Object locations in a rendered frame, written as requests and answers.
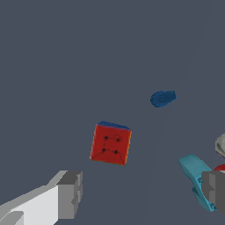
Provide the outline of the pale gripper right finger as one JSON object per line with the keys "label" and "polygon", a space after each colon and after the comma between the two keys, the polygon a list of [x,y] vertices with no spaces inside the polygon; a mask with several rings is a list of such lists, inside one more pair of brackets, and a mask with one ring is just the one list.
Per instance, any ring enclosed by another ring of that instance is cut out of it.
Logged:
{"label": "pale gripper right finger", "polygon": [[206,199],[215,205],[218,211],[225,212],[225,172],[203,171],[201,190]]}

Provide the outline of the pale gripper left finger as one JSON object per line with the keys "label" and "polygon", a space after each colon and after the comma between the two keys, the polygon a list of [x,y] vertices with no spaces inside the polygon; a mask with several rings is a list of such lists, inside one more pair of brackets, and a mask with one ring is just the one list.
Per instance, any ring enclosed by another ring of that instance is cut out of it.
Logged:
{"label": "pale gripper left finger", "polygon": [[0,225],[55,225],[74,219],[83,195],[81,171],[59,171],[46,185],[0,206]]}

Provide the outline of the light blue curved object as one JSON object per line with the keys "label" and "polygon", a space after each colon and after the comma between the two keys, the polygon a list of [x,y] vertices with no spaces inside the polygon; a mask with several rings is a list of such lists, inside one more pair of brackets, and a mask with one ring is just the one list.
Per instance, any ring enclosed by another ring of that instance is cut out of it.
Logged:
{"label": "light blue curved object", "polygon": [[216,210],[214,203],[210,202],[203,194],[201,186],[203,184],[203,179],[201,178],[201,173],[203,171],[209,172],[211,169],[197,156],[190,154],[178,159],[178,163],[182,168],[184,174],[191,179],[193,183],[192,192],[196,200],[209,212]]}

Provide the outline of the grey rounded object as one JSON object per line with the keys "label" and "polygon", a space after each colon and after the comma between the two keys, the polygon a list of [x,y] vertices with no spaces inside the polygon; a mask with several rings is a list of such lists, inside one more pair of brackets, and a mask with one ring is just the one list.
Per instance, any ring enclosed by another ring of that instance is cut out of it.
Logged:
{"label": "grey rounded object", "polygon": [[215,151],[222,157],[225,158],[225,134],[222,134],[215,141]]}

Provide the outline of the small dark blue object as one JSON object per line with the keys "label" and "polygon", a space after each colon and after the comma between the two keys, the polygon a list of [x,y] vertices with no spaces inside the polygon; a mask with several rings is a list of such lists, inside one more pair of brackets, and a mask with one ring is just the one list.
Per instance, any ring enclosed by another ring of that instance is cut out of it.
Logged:
{"label": "small dark blue object", "polygon": [[165,107],[177,98],[175,91],[157,91],[154,93],[150,102],[154,107]]}

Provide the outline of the red cube with blue side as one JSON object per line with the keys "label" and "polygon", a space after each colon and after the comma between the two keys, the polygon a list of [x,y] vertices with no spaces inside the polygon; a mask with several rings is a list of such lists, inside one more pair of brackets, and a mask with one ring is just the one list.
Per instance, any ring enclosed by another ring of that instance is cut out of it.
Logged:
{"label": "red cube with blue side", "polygon": [[126,126],[100,121],[95,126],[90,159],[125,165],[132,130]]}

